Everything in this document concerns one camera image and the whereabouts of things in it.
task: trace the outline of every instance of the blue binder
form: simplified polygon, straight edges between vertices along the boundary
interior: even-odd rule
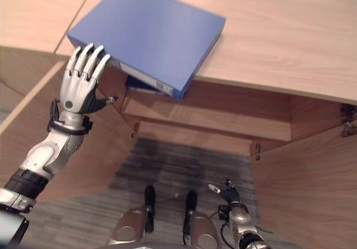
[[[103,44],[112,64],[182,98],[224,23],[176,0],[102,0],[67,36],[74,46]]]
[[[162,91],[159,91],[154,87],[147,85],[146,83],[143,83],[142,81],[131,76],[128,76],[125,85],[129,90],[148,93],[148,94],[165,95]]]

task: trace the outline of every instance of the black cable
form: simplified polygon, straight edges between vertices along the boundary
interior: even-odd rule
[[[224,224],[222,224],[222,226],[221,226],[221,238],[222,238],[222,240],[224,241],[224,243],[229,247],[229,248],[231,248],[231,249],[235,249],[232,245],[230,245],[228,242],[227,242],[227,240],[224,238],[224,236],[223,236],[223,228],[225,227],[225,226],[227,226],[228,224],[227,224],[227,222],[225,222]]]
[[[218,214],[218,211],[214,212],[212,215],[210,215],[210,218],[214,217],[216,214]]]
[[[261,228],[261,227],[259,227],[259,226],[257,226],[257,225],[255,225],[255,227],[256,227],[257,229],[263,231],[263,232],[270,233],[270,234],[274,234],[274,232],[268,231],[268,230],[266,230],[266,229],[264,229],[264,228]]]

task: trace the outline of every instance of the cabinet door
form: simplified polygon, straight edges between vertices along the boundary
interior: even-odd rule
[[[342,127],[252,159],[262,225],[303,248],[357,245],[357,136]]]
[[[0,124],[0,185],[18,169],[29,149],[47,136],[51,101],[59,97],[65,62],[59,61]],[[97,97],[104,97],[97,90]],[[66,168],[49,182],[39,200],[83,195],[107,187],[133,147],[136,136],[113,106],[90,114],[93,129]]]

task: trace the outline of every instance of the wooden panel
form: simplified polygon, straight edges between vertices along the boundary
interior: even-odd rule
[[[291,98],[291,139],[299,140],[341,125],[340,103],[309,97]]]
[[[98,84],[98,89],[107,97],[118,97],[118,100],[113,103],[113,107],[118,112],[120,112],[127,91],[125,86],[127,76],[127,74],[119,69],[113,66],[107,66]]]
[[[0,109],[10,112],[23,98],[19,92],[0,82]]]
[[[196,79],[357,103],[357,0],[181,1],[227,18]]]
[[[55,65],[0,124],[0,184],[4,184],[29,149],[46,137],[49,106],[58,98],[64,64]],[[89,194],[103,189],[125,159],[135,139],[124,119],[109,106],[90,115],[93,129],[63,172],[49,183],[40,200]]]
[[[0,47],[0,80],[25,96],[61,56],[46,52]]]
[[[0,45],[54,52],[84,0],[1,0]]]
[[[255,155],[256,145],[260,145],[260,152],[265,152],[269,150],[276,149],[277,147],[284,146],[289,142],[286,141],[277,141],[277,140],[269,140],[269,139],[254,139],[252,144],[250,145],[250,154]]]
[[[357,136],[337,127],[252,161],[262,225],[303,248],[357,243]]]
[[[145,121],[140,124],[139,137],[242,156],[250,155],[249,147],[252,142],[219,133]]]
[[[122,111],[243,135],[289,141],[288,96],[206,82],[193,82],[182,100],[129,91]]]

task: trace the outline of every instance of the robotic arm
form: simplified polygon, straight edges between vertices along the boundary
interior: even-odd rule
[[[226,221],[221,228],[222,238],[224,239],[223,228],[228,224],[238,249],[270,249],[258,234],[247,206],[240,202],[239,194],[236,188],[232,186],[231,181],[227,179],[226,189],[224,190],[212,184],[209,184],[208,187],[228,203],[228,205],[219,205],[219,218]]]
[[[63,111],[59,115],[57,100],[52,103],[45,140],[34,146],[8,183],[0,188],[0,246],[18,244],[28,227],[20,215],[29,213],[37,196],[47,183],[67,164],[81,146],[92,122],[84,114],[93,113],[117,100],[117,97],[96,99],[98,80],[110,59],[104,47],[93,44],[77,47],[68,61],[60,92]]]

